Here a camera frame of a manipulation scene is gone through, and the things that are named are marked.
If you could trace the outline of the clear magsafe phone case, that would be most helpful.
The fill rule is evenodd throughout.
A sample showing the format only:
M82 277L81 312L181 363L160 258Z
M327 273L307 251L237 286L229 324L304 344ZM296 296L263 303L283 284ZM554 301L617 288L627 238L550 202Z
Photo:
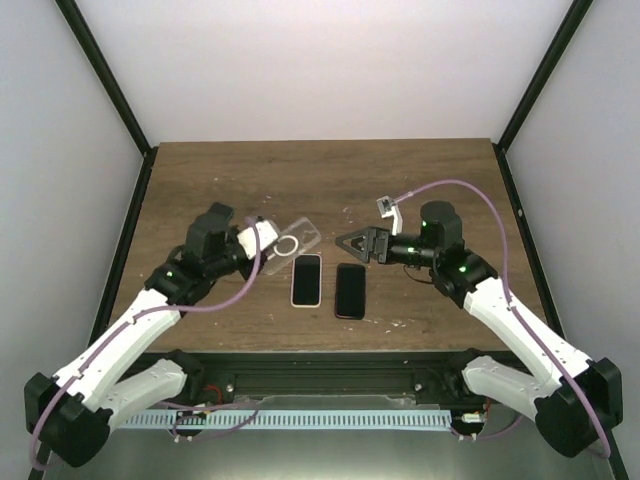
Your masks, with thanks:
M284 230L278 230L275 242L263 252L262 273L278 273L300 255L310 253L320 240L320 232L307 217L297 219Z

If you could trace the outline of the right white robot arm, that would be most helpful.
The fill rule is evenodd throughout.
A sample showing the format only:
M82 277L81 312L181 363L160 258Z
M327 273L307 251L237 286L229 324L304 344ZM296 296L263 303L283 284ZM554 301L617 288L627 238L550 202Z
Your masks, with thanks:
M556 334L526 307L485 259L468 249L454 206L430 201L415 235L401 232L398 205L378 201L391 228L367 227L336 238L363 263L426 268L434 287L488 327L526 367L521 372L477 353L444 378L447 396L496 400L533 421L547 444L573 458L605 442L623 418L622 375L608 358L594 360Z

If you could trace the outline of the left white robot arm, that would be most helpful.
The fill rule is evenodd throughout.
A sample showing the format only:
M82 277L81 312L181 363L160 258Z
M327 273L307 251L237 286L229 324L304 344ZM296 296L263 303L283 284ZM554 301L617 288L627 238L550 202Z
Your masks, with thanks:
M35 374L24 387L30 459L35 469L41 445L66 464L79 467L105 445L113 430L135 414L164 401L198 403L204 368L193 356L173 350L131 377L126 371L164 332L186 314L202 311L200 301L223 277L240 273L243 287L212 306L220 311L249 290L279 228L258 216L245 229L232 225L233 208L213 204L189 226L185 241L154 269L128 309L82 354L55 374Z

